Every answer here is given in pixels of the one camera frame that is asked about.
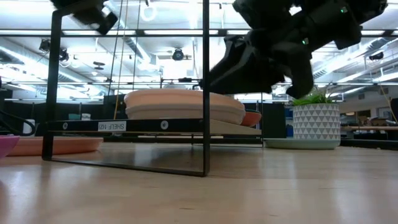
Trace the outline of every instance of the pink bowl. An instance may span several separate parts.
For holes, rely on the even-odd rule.
[[[0,159],[6,157],[17,145],[19,136],[0,136]]]

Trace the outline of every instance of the pink plate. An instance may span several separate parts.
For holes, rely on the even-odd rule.
[[[153,89],[128,93],[124,97],[129,119],[202,118],[203,92]],[[241,124],[244,105],[228,96],[210,93],[210,119]]]
[[[55,137],[53,155],[75,154],[96,151],[103,138]],[[21,138],[8,156],[41,156],[43,137]]]
[[[0,136],[0,159],[6,157],[18,143],[19,136]]]

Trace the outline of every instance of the wooden surface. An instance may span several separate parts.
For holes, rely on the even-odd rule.
[[[392,126],[344,126],[342,131],[397,131],[398,127]]]
[[[67,157],[197,169],[201,148],[104,143]],[[209,177],[0,160],[1,224],[395,224],[398,152],[211,148]]]

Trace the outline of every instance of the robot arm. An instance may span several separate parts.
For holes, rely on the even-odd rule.
[[[302,10],[290,15],[292,5]],[[210,91],[220,94],[272,91],[292,79],[287,94],[301,98],[313,88],[311,53],[334,41],[339,49],[361,41],[360,24],[382,14],[386,0],[235,0],[235,11],[252,28],[225,37],[226,52],[210,71]]]

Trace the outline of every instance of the geometric patterned planter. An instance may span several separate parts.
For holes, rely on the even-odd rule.
[[[337,104],[318,103],[293,107],[294,139],[340,140]]]

